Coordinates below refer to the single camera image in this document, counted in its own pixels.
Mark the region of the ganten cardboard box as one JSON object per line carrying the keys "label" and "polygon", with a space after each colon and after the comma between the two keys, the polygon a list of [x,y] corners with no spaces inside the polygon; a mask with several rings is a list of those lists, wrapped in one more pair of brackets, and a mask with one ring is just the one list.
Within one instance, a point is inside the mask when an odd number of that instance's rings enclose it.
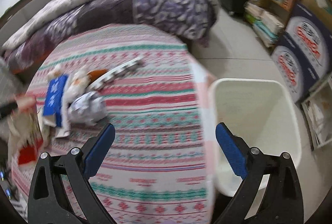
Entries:
{"label": "ganten cardboard box", "polygon": [[331,32],[315,14],[296,3],[285,31],[320,78],[331,72]]}
{"label": "ganten cardboard box", "polygon": [[310,89],[319,81],[306,55],[286,32],[279,37],[271,58],[281,72],[295,103],[306,98]]}

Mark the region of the orange peel piece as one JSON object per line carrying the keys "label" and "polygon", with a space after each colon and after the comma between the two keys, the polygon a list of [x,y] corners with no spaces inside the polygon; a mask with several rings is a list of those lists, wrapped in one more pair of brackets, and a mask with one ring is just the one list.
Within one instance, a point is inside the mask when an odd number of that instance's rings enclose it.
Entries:
{"label": "orange peel piece", "polygon": [[108,72],[107,69],[93,70],[88,73],[88,76],[90,78],[90,81],[93,82],[93,81],[97,80],[99,77],[101,77],[102,75],[106,74],[107,72]]}

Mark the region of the tissue ball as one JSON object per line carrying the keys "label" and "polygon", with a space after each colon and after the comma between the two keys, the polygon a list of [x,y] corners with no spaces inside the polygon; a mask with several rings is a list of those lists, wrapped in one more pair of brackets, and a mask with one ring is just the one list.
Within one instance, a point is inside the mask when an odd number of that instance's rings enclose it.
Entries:
{"label": "tissue ball", "polygon": [[47,79],[52,80],[63,74],[63,67],[61,64],[57,64],[51,71],[47,74]]}

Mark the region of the patterned tablecloth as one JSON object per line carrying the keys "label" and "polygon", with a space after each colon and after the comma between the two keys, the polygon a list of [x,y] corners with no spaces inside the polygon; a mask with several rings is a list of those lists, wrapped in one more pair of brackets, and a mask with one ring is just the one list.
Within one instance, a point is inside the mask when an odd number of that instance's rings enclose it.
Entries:
{"label": "patterned tablecloth", "polygon": [[115,140],[90,184],[118,223],[208,223],[212,183],[206,166],[202,101],[205,75],[194,72],[186,45],[148,25],[108,25],[59,44],[28,93],[41,107],[46,75],[62,64],[113,69],[142,57],[133,73],[100,94]]}

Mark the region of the blue carton box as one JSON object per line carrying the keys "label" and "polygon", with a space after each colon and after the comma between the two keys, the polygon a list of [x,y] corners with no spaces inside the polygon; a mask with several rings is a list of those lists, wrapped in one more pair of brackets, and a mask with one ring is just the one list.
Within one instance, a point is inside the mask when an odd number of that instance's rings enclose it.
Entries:
{"label": "blue carton box", "polygon": [[44,123],[51,127],[62,127],[62,97],[68,75],[50,80],[43,107]]}

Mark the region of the white trash bin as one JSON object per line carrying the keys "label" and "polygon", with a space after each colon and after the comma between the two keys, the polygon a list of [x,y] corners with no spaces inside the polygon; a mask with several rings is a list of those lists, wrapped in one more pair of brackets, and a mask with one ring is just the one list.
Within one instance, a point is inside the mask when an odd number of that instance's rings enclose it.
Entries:
{"label": "white trash bin", "polygon": [[222,78],[208,89],[212,127],[224,122],[249,147],[264,154],[290,154],[296,167],[302,158],[294,103],[275,80]]}

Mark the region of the upper Ganten cardboard box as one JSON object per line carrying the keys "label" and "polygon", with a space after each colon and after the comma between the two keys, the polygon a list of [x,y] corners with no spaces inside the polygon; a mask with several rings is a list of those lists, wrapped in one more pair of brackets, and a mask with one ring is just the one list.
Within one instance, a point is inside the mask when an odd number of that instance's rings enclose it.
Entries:
{"label": "upper Ganten cardboard box", "polygon": [[331,72],[331,32],[315,14],[296,3],[285,31],[320,78]]}

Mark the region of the lower Ganten cardboard box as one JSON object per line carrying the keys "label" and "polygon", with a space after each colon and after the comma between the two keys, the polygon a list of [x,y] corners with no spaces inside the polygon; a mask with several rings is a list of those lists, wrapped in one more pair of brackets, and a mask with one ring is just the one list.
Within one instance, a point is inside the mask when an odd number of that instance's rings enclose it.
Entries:
{"label": "lower Ganten cardboard box", "polygon": [[319,81],[306,55],[286,32],[279,37],[271,58],[281,72],[295,103],[306,98],[310,89]]}

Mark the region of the torn red white packaging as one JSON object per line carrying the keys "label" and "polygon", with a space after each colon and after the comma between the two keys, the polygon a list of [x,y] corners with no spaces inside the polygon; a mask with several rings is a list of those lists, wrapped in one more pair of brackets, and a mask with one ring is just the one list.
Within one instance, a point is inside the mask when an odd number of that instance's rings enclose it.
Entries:
{"label": "torn red white packaging", "polygon": [[43,145],[34,96],[20,96],[16,99],[17,108],[8,117],[9,156],[17,165],[31,165],[38,160]]}

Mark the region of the tissue wad with peel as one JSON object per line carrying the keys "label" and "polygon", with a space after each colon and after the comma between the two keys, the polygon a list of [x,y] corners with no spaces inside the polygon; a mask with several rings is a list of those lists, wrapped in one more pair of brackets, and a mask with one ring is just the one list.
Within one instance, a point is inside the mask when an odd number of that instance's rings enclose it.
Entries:
{"label": "tissue wad with peel", "polygon": [[89,83],[88,68],[84,66],[69,77],[63,93],[65,101],[72,103],[74,100],[81,97],[81,95],[85,93],[85,89]]}

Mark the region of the bed with purple bedding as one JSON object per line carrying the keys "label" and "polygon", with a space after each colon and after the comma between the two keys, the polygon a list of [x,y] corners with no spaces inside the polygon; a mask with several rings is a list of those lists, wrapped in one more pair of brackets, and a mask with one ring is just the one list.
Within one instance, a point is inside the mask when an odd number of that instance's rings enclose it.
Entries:
{"label": "bed with purple bedding", "polygon": [[147,24],[190,41],[203,41],[218,18],[209,0],[94,0],[35,31],[16,49],[1,48],[1,63],[21,73],[66,39],[109,24]]}

